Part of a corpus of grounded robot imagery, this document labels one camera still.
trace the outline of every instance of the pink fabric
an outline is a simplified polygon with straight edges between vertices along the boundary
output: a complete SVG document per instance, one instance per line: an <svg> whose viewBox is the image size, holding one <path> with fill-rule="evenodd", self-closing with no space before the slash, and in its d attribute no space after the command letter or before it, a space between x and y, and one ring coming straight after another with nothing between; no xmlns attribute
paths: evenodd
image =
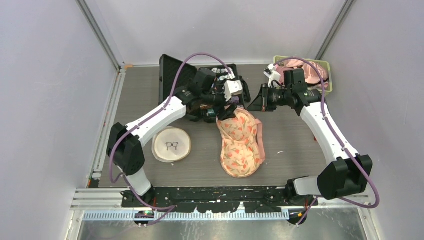
<svg viewBox="0 0 424 240"><path fill-rule="evenodd" d="M308 64L304 63L301 60L297 60L297 59L290 59L290 60L285 60L282 62L283 66L278 66L276 71L281 74L281 77L279 79L279 82L281 84L284 84L284 72L287 70L291 70L291 69L298 69L298 68L302 68L304 73L305 73L305 81L308 84L318 84L320 82L320 77L318 76L318 74L315 72L315 70L309 66ZM316 62L311 61L310 62L312 65L314 65L316 67L316 69L318 69L319 74L322 76L322 78L324 80L329 78L329 73L326 69L324 69L321 65L319 65ZM324 83L324 88L327 88L329 85L328 82ZM321 88L321 84L318 84L315 86L316 88Z"/></svg>
<svg viewBox="0 0 424 240"><path fill-rule="evenodd" d="M222 136L220 162L230 176L245 178L255 173L265 160L263 127L245 109L238 107L234 114L234 118L216 120Z"/></svg>

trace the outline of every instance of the cable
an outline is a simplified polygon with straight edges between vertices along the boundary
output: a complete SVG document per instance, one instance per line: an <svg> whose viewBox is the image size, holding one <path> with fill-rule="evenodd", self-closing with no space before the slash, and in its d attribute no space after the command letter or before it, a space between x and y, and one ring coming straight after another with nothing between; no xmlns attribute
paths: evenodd
<svg viewBox="0 0 424 240"><path fill-rule="evenodd" d="M309 213L309 210L311 210L312 206L315 204L315 202L317 201L318 197L315 197L313 199L313 201L310 203L309 207L307 208L307 210L305 211L305 213L302 215L302 217L300 218L300 220L296 223L296 226L299 227L299 224L301 224L301 222L305 219L306 215Z"/></svg>
<svg viewBox="0 0 424 240"><path fill-rule="evenodd" d="M194 54L192 54L192 55L190 55L189 57L187 57L183 62L182 62L182 64L181 64L181 66L179 67L179 69L178 69L178 71L176 72L176 75L175 75L175 79L173 80L173 84L172 84L172 88L171 88L171 92L170 92L170 94L169 94L169 97L167 98L167 100L166 100L166 102L165 102L165 104L163 105L163 107L162 108L160 108L158 111L156 111L155 113L153 113L152 115L150 115L149 117L147 117L146 119L144 119L143 121L141 121L139 124L137 124L136 126L134 126L133 128L131 128L130 130L128 130L126 133L124 133L119 139L118 139L118 141L116 141L116 143L115 143L115 145L113 146L113 148L112 148L112 151L110 152L110 160L109 160L109 179L110 179L110 182L112 183L112 184L115 184L118 180L119 180L119 178L121 177L121 176L123 176L123 180L125 181L125 183L128 185L128 187L129 187L129 189L131 190L131 192L135 195L135 197L137 198L137 200L138 201L140 201L140 203L142 203L144 206L146 206L146 207L148 207L148 208L151 208L151 209L153 209L153 210L168 210L163 216L161 216L160 218L158 218L157 220L155 220L155 221L153 221L153 222L150 222L149 224L147 224L146 226L151 226L151 225L154 225L154 224L156 224L156 223L158 223L162 218L164 218L167 214L169 214L170 212L172 212L172 210L174 210L174 208L175 208L175 205L172 205L172 206L168 206L168 207L154 207L154 206L151 206L151 205L149 205L149 204L147 204L146 202L144 202L142 199L141 199L141 197L137 194L137 192L134 190L134 188L133 188L133 186L131 186L131 183L128 181L128 179L127 179L127 177L124 175L124 173L123 172L121 172L118 176L117 176L117 178L114 178L114 176L113 176L113 173L112 173L112 163L113 163L113 161L114 161L114 156L115 156L115 152L117 151L117 148L118 148L118 146L122 143L122 141L128 136L128 135L130 135L132 132L134 132L136 129L138 129L139 127L141 127L143 124L145 124L147 121L149 121L149 120L151 120L152 118L154 118L155 116L157 116L159 113L161 113L162 111L164 111L165 109L166 109L166 107L168 106L168 104L170 103L170 101L171 101L171 98L172 98L172 96L174 95L174 91L175 91L175 87L176 87L176 85L177 85L177 81L178 81L178 78L179 78L179 76L180 76L180 74L181 74L181 71L183 70L183 67L186 65L186 63L190 60L190 59L192 59L193 57L196 57L196 56L201 56L201 55L203 55L203 56L208 56L208 57L211 57L211 58L213 58L213 59L215 59L215 60L217 60L218 62L220 62L224 67L225 67L225 69L228 71L228 73L230 73L230 74L234 74L231 70L230 70L230 68L222 61L222 60L220 60L219 58L217 58L216 56L214 56L214 55L211 55L211 54L209 54L209 53L206 53L206 52L198 52L198 53L194 53Z"/></svg>
<svg viewBox="0 0 424 240"><path fill-rule="evenodd" d="M272 82L271 82L271 83L272 83L272 87L274 87L274 88L276 87L274 84L277 84L277 86L278 86L278 87L280 87L280 88L283 88L283 87L284 87L284 86L283 86L281 83L279 83L277 80L272 80Z"/></svg>
<svg viewBox="0 0 424 240"><path fill-rule="evenodd" d="M359 169L359 171L361 172L361 174L365 177L366 181L371 186L372 191L374 192L374 195L375 195L375 203L372 204L372 205L365 205L365 204L358 203L358 202L352 201L352 200L347 199L347 198L344 198L344 197L340 197L340 199L343 200L343 201L345 201L345 202L348 202L350 204L353 204L353 205L356 205L358 207L361 207L361 208L375 209L380 204L380 195L379 195L379 191L377 190L376 185L374 184L373 180L371 180L370 176L362 168L362 166L360 165L360 163L355 159L355 157L352 155L352 153L349 151L349 149L346 148L345 143L342 141L342 139L340 138L340 136L337 134L336 130L331 125L330 120L328 119L328 117L326 117L326 111L325 111L326 89L324 88L324 82L325 81L324 81L323 77L321 76L320 72L318 71L318 69L313 64L311 64L309 61L307 61L305 59L302 59L300 57L292 56L292 57L283 58L281 60L278 60L274 64L274 66L277 66L278 64L280 64L281 62L283 62L285 60L291 60L291 59L300 60L300 61L308 64L318 74L319 80L321 82L321 112L322 112L322 117L324 118L325 122L327 123L328 128L330 129L330 131L332 132L332 134L334 135L334 137L337 139L337 141L340 144L341 148L346 152L346 154L349 156L349 158L352 159L352 161L355 164L355 166ZM309 206L309 208L306 211L305 215L308 213L309 209L311 209L311 207L314 204L314 202L311 203L311 205Z"/></svg>

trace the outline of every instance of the bra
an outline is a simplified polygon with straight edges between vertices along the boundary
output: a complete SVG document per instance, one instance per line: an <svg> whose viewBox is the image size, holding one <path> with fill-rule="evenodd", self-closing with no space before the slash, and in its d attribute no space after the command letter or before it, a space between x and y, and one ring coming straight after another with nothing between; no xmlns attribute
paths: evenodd
<svg viewBox="0 0 424 240"><path fill-rule="evenodd" d="M235 118L216 119L222 136L220 156L224 171L234 178L245 178L256 172L265 160L262 122L243 108L236 108Z"/></svg>

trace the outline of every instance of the metal frame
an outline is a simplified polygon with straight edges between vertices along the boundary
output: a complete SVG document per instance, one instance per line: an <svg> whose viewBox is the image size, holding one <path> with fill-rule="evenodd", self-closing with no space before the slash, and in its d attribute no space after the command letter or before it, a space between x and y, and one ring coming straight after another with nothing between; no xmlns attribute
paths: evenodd
<svg viewBox="0 0 424 240"><path fill-rule="evenodd" d="M322 43L321 47L319 48L319 51L315 57L316 60L322 60L324 54L326 53L327 49L329 48L331 42L333 41L334 36L336 35L337 31L340 29L340 27L343 24L343 21L348 16L349 11L351 10L352 6L356 0L346 0L344 1L343 6L341 7L340 12L338 13L337 17L334 20L334 23L331 26L330 31L328 32L327 36L324 39L324 42Z"/></svg>
<svg viewBox="0 0 424 240"><path fill-rule="evenodd" d="M66 240L77 240L79 231L81 229L82 222L84 221L84 214L86 211L105 211L105 212L117 212L122 213L123 211L151 211L149 207L121 207L122 198L121 192L128 190L128 188L79 188L76 190L73 198L70 212L71 216L69 219L68 233ZM369 203L370 199L367 195L354 195L347 197L350 200L358 203ZM281 206L282 210L297 210L301 209L299 206ZM378 240L379 234L374 225L371 213L369 209L358 208L355 205L347 203L340 199L326 200L320 198L318 205L312 207L313 209L352 209L357 208L358 214L361 219L361 223L367 239ZM243 205L240 205L239 210L243 210Z"/></svg>
<svg viewBox="0 0 424 240"><path fill-rule="evenodd" d="M93 159L93 166L90 172L90 179L99 179L102 175L103 165L106 159L106 148L108 146L109 135L111 134L111 126L114 123L117 114L118 104L121 98L122 87L124 85L126 70L123 68L119 71L110 94L107 111L104 116L103 128L97 142L97 150Z"/></svg>
<svg viewBox="0 0 424 240"><path fill-rule="evenodd" d="M108 41L105 38L105 35L102 33L102 30L100 29L99 24L94 18L93 13L90 10L89 6L87 5L86 1L85 0L75 0L75 1L78 4L79 8L81 9L81 12L84 14L85 18L87 19L87 22L90 25L91 29L93 30L98 41L100 42L100 45L103 47L104 51L106 52L107 57L110 59L110 61L112 62L116 70L119 70L121 68L121 65L119 64L117 58L115 57L114 52L109 46Z"/></svg>

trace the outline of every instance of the black tray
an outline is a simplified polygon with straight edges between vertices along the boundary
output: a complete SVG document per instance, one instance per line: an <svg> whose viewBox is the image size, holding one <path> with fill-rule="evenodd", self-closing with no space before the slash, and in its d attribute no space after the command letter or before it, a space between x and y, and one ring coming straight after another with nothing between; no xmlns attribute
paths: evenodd
<svg viewBox="0 0 424 240"><path fill-rule="evenodd" d="M159 74L159 104L163 103L167 97L171 93L172 85L175 79L175 76L177 75L178 69L180 68L181 64L183 64L182 61L175 59L171 56L168 56L166 54L163 54L160 57L160 74ZM239 73L237 71L237 65L235 64L228 64L228 67L232 69L234 72L235 78L240 80L243 84L243 94L240 94L238 96L234 96L234 100L237 100L237 105L243 108L246 108L245 102L250 102L250 93L247 83L242 79L241 76L239 76ZM225 69L222 65L217 66L210 66L210 67L202 67L205 69L218 69L223 70ZM175 88L185 86L190 79L194 79L196 76L196 73L198 72L198 69L186 63L184 67L182 68L181 74L178 77L177 83ZM217 72L216 76L219 79L221 76L226 76L226 72ZM206 111L205 110L195 110L192 111L190 114L186 115L185 118L189 119L190 121L197 122L200 119L203 118L203 120L207 123L214 123L214 117L207 117L205 116Z"/></svg>

